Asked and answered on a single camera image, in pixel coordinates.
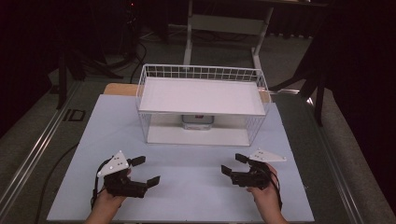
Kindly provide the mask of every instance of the white shelf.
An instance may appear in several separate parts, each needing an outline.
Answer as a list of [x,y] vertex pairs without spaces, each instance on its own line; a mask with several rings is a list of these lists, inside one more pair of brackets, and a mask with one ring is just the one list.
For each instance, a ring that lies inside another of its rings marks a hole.
[[202,146],[249,146],[245,119],[241,116],[216,116],[210,130],[182,128],[181,115],[151,116],[148,143]]
[[140,113],[265,116],[255,82],[147,77]]

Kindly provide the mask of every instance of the white table surface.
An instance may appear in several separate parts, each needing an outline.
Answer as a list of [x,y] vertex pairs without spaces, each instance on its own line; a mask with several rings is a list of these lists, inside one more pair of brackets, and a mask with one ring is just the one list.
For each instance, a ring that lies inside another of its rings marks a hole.
[[[202,147],[148,145],[144,141],[135,108],[135,97],[101,95],[82,135],[64,181],[49,211],[50,221],[81,221],[91,211],[90,200],[96,170],[122,150],[132,159],[146,156],[146,162],[132,170],[132,180],[146,182],[160,175],[158,186],[144,199],[128,198],[114,221],[121,222],[262,222],[250,193],[232,185],[220,166],[247,171],[234,159],[235,153],[250,155],[258,147],[285,156],[285,162],[271,163],[278,171],[288,221],[313,221],[288,138],[276,105],[251,147]],[[99,188],[103,185],[100,178]]]

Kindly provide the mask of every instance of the gray carpet floor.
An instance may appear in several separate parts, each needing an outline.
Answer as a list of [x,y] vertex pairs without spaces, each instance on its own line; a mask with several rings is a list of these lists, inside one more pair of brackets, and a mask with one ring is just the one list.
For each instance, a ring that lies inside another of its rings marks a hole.
[[[183,28],[177,28],[170,36],[169,43],[162,42],[155,35],[141,39],[141,43],[147,48],[144,62],[182,64],[185,49],[183,34]],[[255,45],[256,37],[248,36],[236,42],[204,41],[204,37],[205,34],[194,36],[191,64],[253,67],[249,48]],[[265,38],[260,57],[268,86],[278,84],[293,75],[309,44],[310,39],[303,38],[284,39],[276,36]],[[144,54],[140,46],[138,51],[139,55]],[[7,212],[4,223],[34,223],[45,177],[66,150],[79,141],[98,95],[108,83],[129,82],[136,66],[136,63],[132,63],[114,71],[124,79],[106,78],[90,70],[84,82],[74,82],[76,93],[66,109],[84,110],[86,116],[83,121],[60,122],[41,159],[31,170],[24,188]],[[57,71],[49,75],[53,78],[57,75]],[[299,90],[302,84],[301,81],[289,88]],[[303,182],[307,186],[306,193],[315,223],[396,223],[395,216],[375,183],[353,134],[332,98],[332,93],[325,92],[322,128],[312,120],[312,106],[298,95],[279,93],[274,99],[281,113]],[[50,93],[44,95],[0,140],[2,176],[0,192],[6,191],[14,174],[53,116],[59,115],[56,105],[57,95]],[[340,197],[344,192],[337,187],[333,173],[329,170],[329,160],[326,159],[329,158],[328,149],[331,152],[330,157],[337,161],[343,180],[347,183],[347,189],[354,199],[354,204],[351,206],[356,206],[359,210],[358,220],[349,220],[345,202]],[[48,223],[47,214],[73,152],[62,159],[49,180],[38,223]]]

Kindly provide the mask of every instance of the white wire basket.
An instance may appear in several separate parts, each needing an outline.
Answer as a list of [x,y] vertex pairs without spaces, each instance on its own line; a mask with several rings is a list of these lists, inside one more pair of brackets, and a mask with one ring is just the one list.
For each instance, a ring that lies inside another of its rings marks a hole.
[[[272,103],[262,70],[145,64],[136,107],[147,143],[250,146]],[[182,116],[214,118],[186,130]]]

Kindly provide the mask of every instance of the human hand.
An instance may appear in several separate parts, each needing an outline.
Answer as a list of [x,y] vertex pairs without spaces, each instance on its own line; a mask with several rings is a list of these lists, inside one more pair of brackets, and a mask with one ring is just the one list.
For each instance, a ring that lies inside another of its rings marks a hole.
[[[270,171],[276,175],[276,170],[270,164],[268,164]],[[271,175],[274,183],[277,185],[277,179],[274,175]],[[248,192],[251,192],[254,197],[254,202],[262,216],[265,223],[288,223],[285,218],[283,218],[280,208],[279,200],[276,193],[276,186],[272,183],[266,189],[259,188],[247,188]]]
[[85,224],[108,224],[111,222],[113,217],[117,214],[117,211],[122,205],[122,202],[126,199],[124,196],[113,196],[103,188],[98,194],[95,204],[93,205],[92,211]]

